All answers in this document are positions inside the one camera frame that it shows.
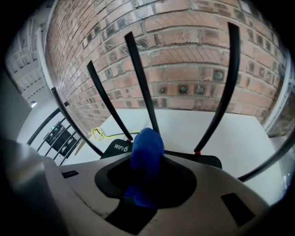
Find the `blue plush toy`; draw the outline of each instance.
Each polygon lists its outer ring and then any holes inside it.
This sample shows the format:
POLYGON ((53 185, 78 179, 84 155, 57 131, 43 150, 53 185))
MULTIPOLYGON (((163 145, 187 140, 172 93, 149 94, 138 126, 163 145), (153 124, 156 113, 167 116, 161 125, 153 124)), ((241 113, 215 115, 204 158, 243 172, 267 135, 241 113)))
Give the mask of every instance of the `blue plush toy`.
POLYGON ((156 207, 155 194, 163 154, 164 144, 156 131, 145 128, 135 137, 130 159, 132 181, 125 198, 133 197, 137 206, 156 207))

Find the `yellow cable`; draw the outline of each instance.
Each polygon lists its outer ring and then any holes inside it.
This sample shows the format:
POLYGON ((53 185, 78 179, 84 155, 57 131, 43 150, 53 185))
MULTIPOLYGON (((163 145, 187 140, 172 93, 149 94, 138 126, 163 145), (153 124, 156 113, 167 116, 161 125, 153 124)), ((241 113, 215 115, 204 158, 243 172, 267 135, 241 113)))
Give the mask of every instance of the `yellow cable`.
MULTIPOLYGON (((140 131, 132 131, 130 133, 131 134, 139 134, 140 131)), ((96 128, 93 128, 91 130, 91 135, 92 135, 94 140, 100 141, 100 140, 103 140, 104 138, 111 139, 111 138, 121 136, 121 135, 124 135, 124 134, 122 133, 122 134, 117 134, 117 135, 106 136, 105 133, 103 132, 103 130, 101 129, 101 127, 96 127, 96 128), (95 135, 94 135, 95 131, 97 131, 100 134, 100 136, 98 138, 96 138, 95 135)))

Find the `brick wall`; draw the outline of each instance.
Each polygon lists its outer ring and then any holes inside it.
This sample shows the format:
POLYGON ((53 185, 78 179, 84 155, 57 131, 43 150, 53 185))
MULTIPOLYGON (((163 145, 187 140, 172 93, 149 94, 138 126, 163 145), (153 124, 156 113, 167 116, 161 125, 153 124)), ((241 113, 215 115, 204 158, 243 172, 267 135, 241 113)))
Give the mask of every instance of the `brick wall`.
POLYGON ((155 108, 215 111, 229 62, 227 22, 240 27, 238 83, 227 112, 267 117, 283 80, 277 34, 238 0, 63 0, 53 13, 46 58, 53 83, 89 133, 105 108, 86 69, 92 60, 116 108, 144 107, 124 42, 136 38, 155 108))

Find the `ceiling light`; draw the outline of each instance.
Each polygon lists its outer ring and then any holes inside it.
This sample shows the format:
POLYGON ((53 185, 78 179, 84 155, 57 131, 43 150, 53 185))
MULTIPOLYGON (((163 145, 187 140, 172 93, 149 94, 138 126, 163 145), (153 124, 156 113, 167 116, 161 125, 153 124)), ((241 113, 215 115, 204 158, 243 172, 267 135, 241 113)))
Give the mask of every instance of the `ceiling light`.
POLYGON ((35 101, 32 101, 32 102, 30 103, 30 105, 31 105, 31 107, 33 108, 34 106, 37 105, 37 103, 36 103, 35 101))

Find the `black bar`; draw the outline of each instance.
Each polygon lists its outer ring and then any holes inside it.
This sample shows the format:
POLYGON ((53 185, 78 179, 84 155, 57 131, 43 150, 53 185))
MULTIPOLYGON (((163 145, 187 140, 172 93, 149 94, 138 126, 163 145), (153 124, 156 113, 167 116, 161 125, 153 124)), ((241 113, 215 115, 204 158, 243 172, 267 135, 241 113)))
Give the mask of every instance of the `black bar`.
POLYGON ((227 106, 230 102, 231 96, 234 92, 236 81, 239 72, 240 66, 240 32, 239 27, 228 23, 229 27, 229 35, 230 35, 230 62, 229 62, 229 70, 226 78, 225 88, 216 110, 216 113, 205 132, 204 136, 202 137, 201 141, 194 149, 194 152, 200 152, 204 146, 207 144, 209 139, 211 138, 213 132, 216 130, 219 122, 221 121, 227 106))
POLYGON ((283 143, 281 148, 277 150, 268 160, 262 163, 260 166, 256 167, 251 172, 238 177, 239 180, 245 182, 249 179, 254 178, 255 176, 259 175, 263 171, 267 170, 273 164, 275 164, 278 160, 280 160, 295 144, 295 129, 291 132, 287 140, 283 143))
POLYGON ((121 128, 121 130, 123 131, 123 133, 126 135, 126 137, 129 140, 133 140, 131 134, 129 133, 129 131, 126 129, 124 123, 122 122, 121 118, 119 117, 118 113, 116 112, 114 106, 111 103, 111 100, 109 99, 109 97, 106 94, 105 89, 103 88, 100 79, 95 71, 95 68, 93 66, 92 61, 90 61, 87 65, 87 69, 89 71, 89 74, 93 80, 93 83, 98 91, 98 93, 100 94, 103 102, 105 103, 107 109, 109 110, 109 112, 111 113, 111 115, 113 116, 114 120, 117 122, 117 124, 119 125, 119 127, 121 128))
POLYGON ((73 149, 76 148, 77 144, 80 142, 81 137, 75 142, 75 144, 70 148, 70 150, 67 152, 66 156, 64 157, 63 161, 60 163, 60 165, 63 164, 63 162, 65 161, 65 159, 68 159, 69 155, 73 152, 73 149))
POLYGON ((60 109, 57 108, 53 113, 51 113, 44 121, 43 123, 39 126, 39 128, 34 132, 32 137, 27 141, 27 144, 31 145, 32 142, 36 139, 37 135, 41 132, 41 130, 55 117, 58 113, 60 112, 60 109))
POLYGON ((47 156, 47 154, 48 154, 49 151, 51 150, 52 146, 53 146, 53 145, 55 144, 55 142, 59 139, 59 137, 60 137, 60 136, 66 131, 66 130, 68 130, 69 128, 70 128, 70 125, 60 133, 60 135, 56 138, 56 140, 54 140, 53 144, 51 144, 51 146, 50 146, 49 150, 46 152, 45 156, 47 156))
POLYGON ((137 46, 136 46, 132 32, 125 35, 125 41, 126 41, 128 49, 129 49, 129 53, 130 53, 131 60, 132 60, 132 63, 133 63, 133 66, 134 66, 134 69, 135 69, 135 72, 137 75, 140 89, 142 91, 144 102, 146 103, 146 106, 147 106, 147 111, 149 114, 149 118, 151 119, 151 122, 152 122, 153 130, 160 133, 157 119, 156 119, 156 115, 155 115, 155 111, 153 109, 153 101, 152 101, 151 95, 148 90, 147 79, 144 74, 144 70, 142 67, 142 61, 140 60, 140 56, 139 56, 137 46))
POLYGON ((61 101, 59 94, 56 91, 56 88, 53 87, 51 89, 52 95, 57 103, 57 105, 60 108, 60 112, 64 115, 64 117, 67 119, 67 121, 70 123, 71 127, 74 129, 74 131, 99 155, 102 156, 103 152, 99 150, 96 146, 93 145, 85 136, 84 134, 80 131, 76 123, 73 121, 73 119, 70 117, 68 114, 63 102, 61 101))
POLYGON ((54 156, 53 160, 56 159, 56 157, 58 156, 58 154, 60 153, 60 151, 63 149, 63 147, 65 146, 65 144, 74 136, 76 132, 72 133, 71 136, 64 142, 64 144, 60 147, 60 149, 58 150, 58 152, 56 153, 56 155, 54 156))
POLYGON ((63 118, 61 121, 59 121, 59 122, 55 125, 54 129, 51 130, 51 131, 46 135, 46 137, 43 139, 42 143, 41 143, 40 146, 38 147, 37 152, 40 150, 40 148, 42 147, 42 145, 45 143, 47 137, 48 137, 48 136, 49 136, 49 135, 55 130, 55 128, 56 128, 59 124, 61 124, 64 120, 65 120, 65 118, 63 118))

